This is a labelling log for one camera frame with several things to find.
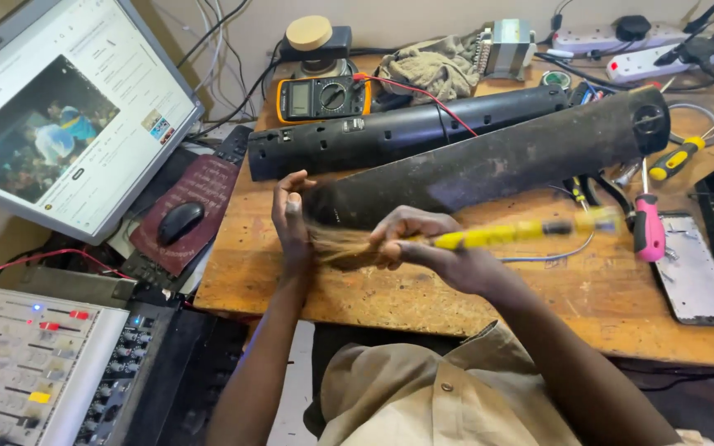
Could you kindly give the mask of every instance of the maroon mouse pad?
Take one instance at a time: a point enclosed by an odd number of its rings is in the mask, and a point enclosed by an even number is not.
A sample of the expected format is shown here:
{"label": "maroon mouse pad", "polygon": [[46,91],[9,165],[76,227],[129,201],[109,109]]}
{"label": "maroon mouse pad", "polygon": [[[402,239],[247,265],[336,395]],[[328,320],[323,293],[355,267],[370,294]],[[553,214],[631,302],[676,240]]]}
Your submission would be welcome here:
{"label": "maroon mouse pad", "polygon": [[[145,256],[173,275],[184,267],[217,235],[228,208],[239,167],[213,155],[201,155],[186,168],[183,177],[159,198],[129,240]],[[170,209],[186,202],[200,202],[205,216],[196,228],[169,246],[159,246],[159,223]]]}

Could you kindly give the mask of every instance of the person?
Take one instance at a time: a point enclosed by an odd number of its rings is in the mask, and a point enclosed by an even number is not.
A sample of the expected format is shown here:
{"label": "person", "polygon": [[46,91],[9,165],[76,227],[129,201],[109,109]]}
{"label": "person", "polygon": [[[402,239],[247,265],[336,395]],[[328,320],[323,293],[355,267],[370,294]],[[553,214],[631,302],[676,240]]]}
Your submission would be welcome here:
{"label": "person", "polygon": [[67,130],[74,138],[85,141],[86,145],[92,143],[98,135],[93,122],[75,107],[60,107],[59,101],[53,101],[48,106],[48,116],[56,119],[59,126]]}
{"label": "person", "polygon": [[75,146],[73,135],[56,124],[41,127],[27,126],[24,136],[29,142],[34,143],[48,166],[63,163],[65,158],[71,155]]}
{"label": "person", "polygon": [[[283,272],[222,391],[207,446],[267,442],[315,275],[300,196],[313,184],[299,171],[274,189],[271,216]],[[412,344],[346,345],[329,361],[316,401],[305,411],[318,444],[702,444],[696,432],[681,438],[626,376],[487,250],[446,251],[401,240],[458,230],[448,215],[402,206],[371,234],[381,247],[378,268],[429,268],[448,286],[486,299],[505,324],[491,322],[444,356]]]}

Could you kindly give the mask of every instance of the digital multimeter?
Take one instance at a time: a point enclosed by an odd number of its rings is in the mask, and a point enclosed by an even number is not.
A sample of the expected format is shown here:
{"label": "digital multimeter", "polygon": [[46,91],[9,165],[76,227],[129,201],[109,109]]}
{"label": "digital multimeter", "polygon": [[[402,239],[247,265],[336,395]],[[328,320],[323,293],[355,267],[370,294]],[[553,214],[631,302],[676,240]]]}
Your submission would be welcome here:
{"label": "digital multimeter", "polygon": [[277,117],[286,125],[370,112],[371,85],[352,76],[287,79],[277,87]]}

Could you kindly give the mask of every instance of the pliers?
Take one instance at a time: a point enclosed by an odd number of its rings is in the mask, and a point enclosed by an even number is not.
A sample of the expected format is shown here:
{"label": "pliers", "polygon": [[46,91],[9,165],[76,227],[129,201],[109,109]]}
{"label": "pliers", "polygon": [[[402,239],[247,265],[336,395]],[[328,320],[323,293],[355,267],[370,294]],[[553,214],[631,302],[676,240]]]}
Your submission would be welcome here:
{"label": "pliers", "polygon": [[605,192],[610,194],[610,196],[619,203],[621,212],[624,215],[624,222],[627,224],[627,229],[633,232],[635,228],[635,205],[627,198],[627,195],[620,187],[605,176],[605,171],[565,179],[563,186],[566,190],[569,190],[570,196],[577,203],[586,201],[589,206],[602,206],[602,203],[597,197],[597,191],[594,190],[594,186],[590,180],[594,180],[594,182],[599,184]]}

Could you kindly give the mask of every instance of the round wooden disc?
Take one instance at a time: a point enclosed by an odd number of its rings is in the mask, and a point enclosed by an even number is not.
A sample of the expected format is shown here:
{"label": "round wooden disc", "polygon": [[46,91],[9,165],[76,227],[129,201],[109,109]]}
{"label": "round wooden disc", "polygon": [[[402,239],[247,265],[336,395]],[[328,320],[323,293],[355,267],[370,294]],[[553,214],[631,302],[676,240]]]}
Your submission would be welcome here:
{"label": "round wooden disc", "polygon": [[288,43],[299,51],[312,51],[332,37],[332,25],[323,16],[307,16],[294,20],[286,29]]}

